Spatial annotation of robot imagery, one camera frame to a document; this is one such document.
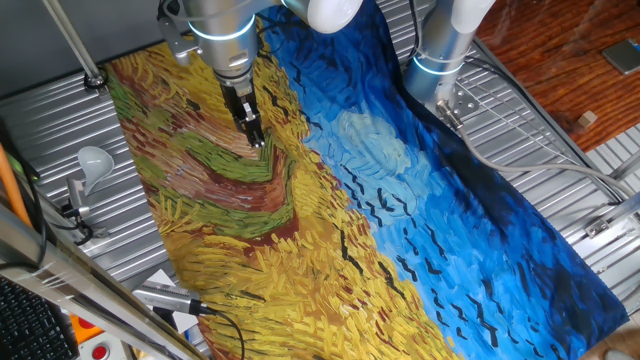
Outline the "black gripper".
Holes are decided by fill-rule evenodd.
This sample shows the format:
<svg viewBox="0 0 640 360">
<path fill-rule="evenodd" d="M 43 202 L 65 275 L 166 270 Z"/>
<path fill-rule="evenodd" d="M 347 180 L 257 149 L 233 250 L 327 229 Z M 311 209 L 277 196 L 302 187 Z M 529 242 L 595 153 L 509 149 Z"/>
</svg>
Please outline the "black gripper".
<svg viewBox="0 0 640 360">
<path fill-rule="evenodd" d="M 219 81 L 225 106 L 231 113 L 237 129 L 248 138 L 252 147 L 263 147 L 265 139 L 254 92 L 253 69 L 248 68 L 236 76 L 215 72 L 215 76 Z"/>
</svg>

